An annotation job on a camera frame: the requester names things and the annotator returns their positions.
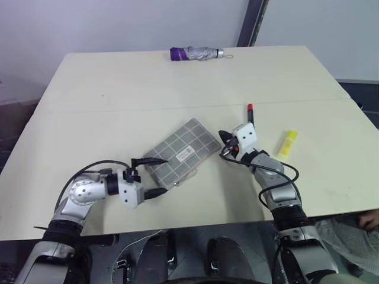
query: robotic arm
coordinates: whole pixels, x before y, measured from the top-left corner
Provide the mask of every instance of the robotic arm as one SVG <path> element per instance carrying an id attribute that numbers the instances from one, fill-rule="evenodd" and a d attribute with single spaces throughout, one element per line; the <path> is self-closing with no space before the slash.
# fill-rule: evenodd
<path id="1" fill-rule="evenodd" d="M 300 194 L 294 183 L 298 171 L 264 151 L 257 151 L 256 132 L 250 122 L 238 126 L 232 133 L 221 130 L 219 134 L 225 144 L 221 158 L 252 167 L 262 188 L 259 200 L 271 211 L 279 231 L 280 245 L 274 262 L 280 256 L 288 281 L 319 283 L 326 275 L 338 273 L 336 263 L 301 207 Z M 296 171 L 294 179 L 284 174 L 284 165 Z"/>
<path id="2" fill-rule="evenodd" d="M 89 166 L 79 171 L 71 178 L 69 196 L 62 202 L 58 200 L 58 207 L 42 240 L 34 246 L 15 283 L 85 283 L 84 275 L 79 276 L 83 269 L 78 269 L 78 265 L 84 261 L 77 259 L 77 246 L 81 243 L 80 234 L 91 207 L 108 195 L 118 194 L 123 204 L 134 209 L 144 200 L 165 193 L 165 188 L 145 192 L 136 170 L 140 164 L 165 162 L 157 158 L 132 159 L 131 167 L 118 162 L 126 169 L 118 169 L 117 173 L 111 169 L 86 171 Z"/>

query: table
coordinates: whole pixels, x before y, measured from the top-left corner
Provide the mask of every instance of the table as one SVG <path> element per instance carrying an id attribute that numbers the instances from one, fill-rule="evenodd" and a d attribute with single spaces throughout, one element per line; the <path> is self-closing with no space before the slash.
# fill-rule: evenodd
<path id="1" fill-rule="evenodd" d="M 288 162 L 300 171 L 309 216 L 377 208 L 378 131 L 313 55 L 304 47 L 227 52 L 233 60 L 69 54 L 0 175 L 0 240 L 40 238 L 33 226 L 49 223 L 61 187 L 83 166 L 140 157 L 192 117 L 217 137 L 246 121 L 249 102 L 260 148 L 275 153 L 287 130 L 299 132 Z M 134 211 L 117 196 L 98 202 L 83 233 L 271 220 L 258 190 L 247 168 L 215 154 L 194 177 Z"/>

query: black cable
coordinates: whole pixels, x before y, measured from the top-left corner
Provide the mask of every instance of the black cable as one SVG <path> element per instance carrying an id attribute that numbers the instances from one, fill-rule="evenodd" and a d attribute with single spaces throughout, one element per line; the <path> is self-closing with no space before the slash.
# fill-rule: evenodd
<path id="1" fill-rule="evenodd" d="M 298 170 L 294 167 L 294 166 L 291 166 L 289 164 L 286 164 L 286 163 L 281 163 L 283 166 L 286 166 L 286 167 L 289 167 L 290 169 L 292 169 L 294 172 L 295 172 L 295 177 L 293 179 L 290 179 L 287 175 L 285 175 L 284 173 L 282 172 L 279 172 L 278 170 L 275 170 L 275 169 L 272 169 L 270 167 L 265 167 L 265 166 L 261 166 L 260 164 L 252 164 L 252 163 L 246 163 L 246 162 L 241 162 L 241 161 L 236 161 L 236 160 L 233 160 L 233 159 L 230 159 L 230 158 L 227 158 L 226 156 L 222 155 L 222 153 L 224 152 L 224 150 L 226 149 L 226 147 L 224 147 L 221 151 L 221 154 L 220 154 L 220 157 L 224 160 L 227 160 L 228 162 L 232 162 L 232 163 L 236 163 L 236 164 L 242 164 L 244 166 L 250 166 L 250 167 L 257 167 L 257 168 L 260 168 L 260 169 L 264 169 L 264 170 L 269 170 L 270 172 L 273 172 L 273 173 L 276 173 L 282 177 L 284 177 L 287 181 L 286 182 L 283 182 L 283 183 L 280 183 L 278 185 L 274 185 L 274 186 L 270 186 L 268 188 L 265 188 L 263 190 L 260 191 L 260 193 L 258 194 L 258 199 L 260 201 L 260 203 L 268 208 L 267 204 L 263 201 L 262 199 L 262 195 L 263 193 L 267 192 L 267 191 L 270 191 L 271 189 L 274 189 L 274 188 L 280 188 L 282 186 L 286 186 L 286 185 L 293 185 L 295 191 L 296 191 L 296 194 L 299 198 L 299 200 L 301 201 L 301 196 L 300 196 L 300 193 L 296 187 L 296 184 L 295 184 L 295 181 L 298 179 L 299 177 L 299 172 Z"/>
<path id="2" fill-rule="evenodd" d="M 129 169 L 129 165 L 127 163 L 124 163 L 124 162 L 120 162 L 120 161 L 115 161 L 115 160 L 101 160 L 101 161 L 98 161 L 98 162 L 95 162 L 95 163 L 92 163 L 92 164 L 89 164 L 88 166 L 85 166 L 83 169 L 81 169 L 80 171 L 78 171 L 77 173 L 75 173 L 65 184 L 65 186 L 62 188 L 62 190 L 60 191 L 60 194 L 58 196 L 58 200 L 57 202 L 55 203 L 55 209 L 54 209 L 54 213 L 55 211 L 58 209 L 59 207 L 59 204 L 60 204 L 60 201 L 62 200 L 62 197 L 63 197 L 63 194 L 65 194 L 65 191 L 66 191 L 66 188 L 69 186 L 69 184 L 78 176 L 80 176 L 81 174 L 85 173 L 87 169 L 89 169 L 90 167 L 93 167 L 93 166 L 96 166 L 97 164 L 120 164 L 124 167 L 126 167 L 127 169 Z"/>
<path id="3" fill-rule="evenodd" d="M 44 231 L 47 230 L 46 227 L 40 227 L 40 226 L 33 226 L 33 228 L 35 228 L 35 229 L 40 229 L 40 230 L 44 230 Z"/>
<path id="4" fill-rule="evenodd" d="M 82 173 L 99 173 L 99 170 L 85 170 Z"/>
<path id="5" fill-rule="evenodd" d="M 277 250 L 275 251 L 275 254 L 274 254 L 274 261 L 272 262 L 272 265 L 271 265 L 271 281 L 272 281 L 272 284 L 275 284 L 275 268 L 277 266 L 277 261 L 278 261 L 278 256 L 279 256 L 279 252 L 282 248 L 282 244 L 279 243 L 278 247 L 277 247 Z"/>

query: white wall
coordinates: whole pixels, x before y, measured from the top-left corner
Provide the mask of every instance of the white wall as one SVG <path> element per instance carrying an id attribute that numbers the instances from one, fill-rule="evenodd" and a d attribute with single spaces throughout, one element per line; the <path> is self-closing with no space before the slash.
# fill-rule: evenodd
<path id="1" fill-rule="evenodd" d="M 70 52 L 233 47 L 248 0 L 0 0 L 0 103 L 42 96 Z"/>
<path id="2" fill-rule="evenodd" d="M 305 45 L 336 79 L 379 81 L 379 0 L 269 0 L 255 45 Z"/>

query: glue stick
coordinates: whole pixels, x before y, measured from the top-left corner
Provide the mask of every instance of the glue stick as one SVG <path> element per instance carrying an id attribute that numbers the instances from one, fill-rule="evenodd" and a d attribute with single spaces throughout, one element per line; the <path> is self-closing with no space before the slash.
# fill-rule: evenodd
<path id="1" fill-rule="evenodd" d="M 288 156 L 290 155 L 292 145 L 294 144 L 295 140 L 297 138 L 297 132 L 294 130 L 290 130 L 287 132 L 287 135 L 285 136 L 285 139 L 280 146 L 280 150 L 278 152 L 278 159 L 285 161 Z"/>

